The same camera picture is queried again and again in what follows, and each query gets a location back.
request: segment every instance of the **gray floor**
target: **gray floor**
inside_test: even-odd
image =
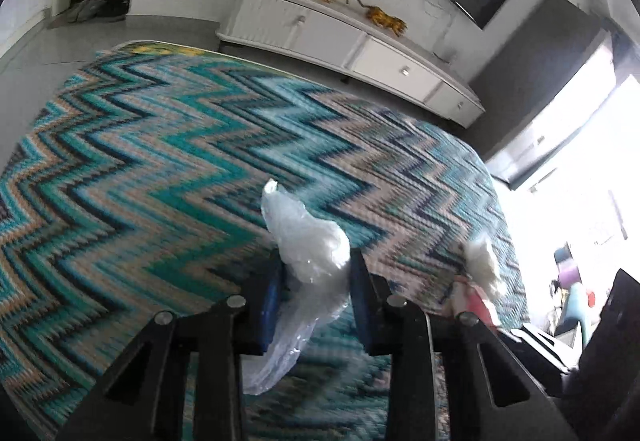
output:
[[[217,50],[217,25],[169,17],[131,17],[120,22],[95,22],[47,29],[40,24],[0,58],[0,166],[16,141],[56,90],[95,53],[130,40],[161,40]],[[256,49],[225,46],[225,53],[285,70],[332,88],[432,122],[456,133],[457,126],[369,84],[319,66]]]

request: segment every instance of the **metal bolt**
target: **metal bolt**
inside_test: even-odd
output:
[[[245,304],[246,299],[242,295],[232,295],[226,299],[226,305],[233,309],[244,307]]]
[[[161,311],[154,318],[154,322],[159,326],[168,326],[173,321],[174,315],[169,311]]]
[[[458,315],[458,320],[460,320],[460,323],[462,323],[463,326],[467,327],[473,327],[478,322],[480,322],[480,319],[469,311],[460,313]]]
[[[391,307],[404,307],[406,306],[406,299],[402,295],[389,295],[386,297],[386,303]]]

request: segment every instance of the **chevron patterned fabric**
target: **chevron patterned fabric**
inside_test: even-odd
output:
[[[130,43],[66,81],[0,179],[0,378],[42,439],[156,312],[206,310],[261,266],[270,177],[434,312],[461,241],[487,230],[510,288],[500,318],[526,318],[492,180],[470,147],[265,66]],[[348,309],[247,400],[250,434],[381,439],[389,371],[388,357],[364,354]]]

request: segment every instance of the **baseboard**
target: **baseboard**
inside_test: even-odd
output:
[[[188,31],[190,33],[216,35],[219,22],[200,18],[167,17],[164,15],[127,15],[128,28],[163,28]]]
[[[16,56],[24,45],[38,33],[49,19],[50,9],[41,10],[0,43],[0,71]]]

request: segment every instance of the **white plastic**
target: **white plastic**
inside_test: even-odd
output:
[[[290,298],[280,306],[264,356],[242,357],[245,394],[262,394],[295,365],[316,325],[340,316],[349,301],[349,239],[333,221],[313,217],[273,179],[262,191],[262,216],[287,266]]]
[[[465,244],[465,260],[466,272],[491,301],[507,293],[507,285],[500,278],[500,265],[491,238],[485,231]]]

